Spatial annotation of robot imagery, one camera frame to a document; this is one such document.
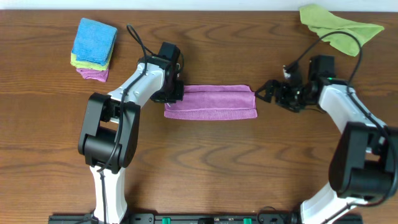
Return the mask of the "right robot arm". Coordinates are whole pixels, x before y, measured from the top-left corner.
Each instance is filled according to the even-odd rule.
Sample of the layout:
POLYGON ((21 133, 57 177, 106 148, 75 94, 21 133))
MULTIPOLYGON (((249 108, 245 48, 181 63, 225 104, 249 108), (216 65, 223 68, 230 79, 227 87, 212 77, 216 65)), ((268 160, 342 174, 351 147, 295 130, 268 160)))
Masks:
POLYGON ((285 81, 268 80, 256 92, 262 101, 298 113, 317 106, 341 133, 328 170, 328 182, 290 213, 258 215, 261 223, 362 223, 356 207, 374 206, 397 188, 397 129, 388 128, 359 101, 348 81, 337 78, 335 59, 310 59, 308 82, 298 62, 283 68, 285 81))

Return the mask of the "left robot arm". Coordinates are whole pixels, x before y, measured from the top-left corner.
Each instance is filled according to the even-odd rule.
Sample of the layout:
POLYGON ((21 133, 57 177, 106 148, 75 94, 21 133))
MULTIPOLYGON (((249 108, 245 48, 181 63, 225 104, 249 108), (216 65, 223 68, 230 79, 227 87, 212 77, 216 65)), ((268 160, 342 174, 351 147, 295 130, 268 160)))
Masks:
POLYGON ((176 45, 163 42, 158 53, 138 60, 119 88, 89 97, 78 142, 95 182, 96 207, 88 223, 124 221, 126 167, 137 148, 141 109, 149 100, 167 105, 183 99, 182 57, 176 45))

